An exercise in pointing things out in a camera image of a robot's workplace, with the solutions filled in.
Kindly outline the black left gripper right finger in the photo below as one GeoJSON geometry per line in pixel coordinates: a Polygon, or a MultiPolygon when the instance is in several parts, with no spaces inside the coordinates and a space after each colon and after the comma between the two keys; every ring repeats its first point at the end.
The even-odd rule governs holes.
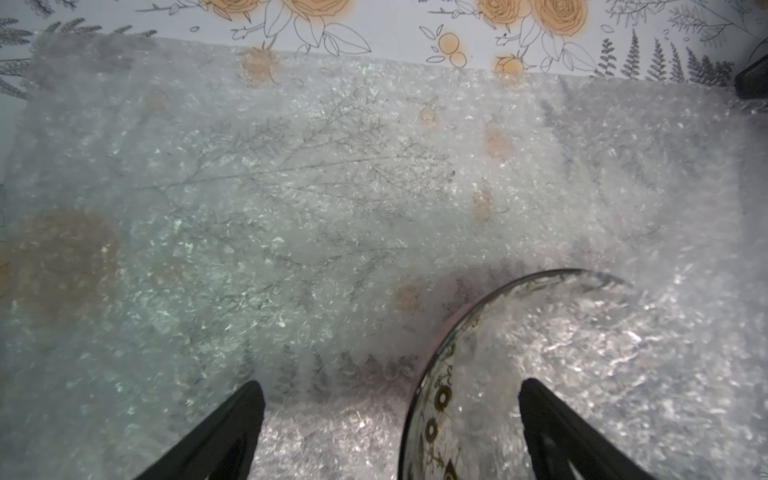
{"type": "Polygon", "coordinates": [[[522,382],[518,402],[536,479],[653,479],[539,380],[522,382]]]}

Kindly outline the clear bubble wrap sheet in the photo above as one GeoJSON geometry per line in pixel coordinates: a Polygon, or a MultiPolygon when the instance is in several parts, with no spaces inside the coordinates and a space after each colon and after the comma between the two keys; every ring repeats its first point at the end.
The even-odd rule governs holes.
{"type": "Polygon", "coordinates": [[[695,85],[53,34],[1,207],[1,475],[131,479],[249,380],[255,479],[528,479],[536,377],[660,479],[767,473],[767,106],[695,85]]]}

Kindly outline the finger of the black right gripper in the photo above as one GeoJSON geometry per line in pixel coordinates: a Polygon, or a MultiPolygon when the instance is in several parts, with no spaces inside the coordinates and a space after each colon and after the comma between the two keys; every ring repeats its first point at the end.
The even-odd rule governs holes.
{"type": "Polygon", "coordinates": [[[768,55],[745,68],[734,78],[734,88],[742,100],[768,98],[768,55]]]}

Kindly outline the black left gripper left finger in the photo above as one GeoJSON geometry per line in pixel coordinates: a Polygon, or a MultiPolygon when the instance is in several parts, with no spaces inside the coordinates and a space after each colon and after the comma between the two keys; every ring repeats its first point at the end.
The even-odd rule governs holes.
{"type": "Polygon", "coordinates": [[[246,479],[264,413],[261,385],[250,380],[137,478],[246,479]]]}

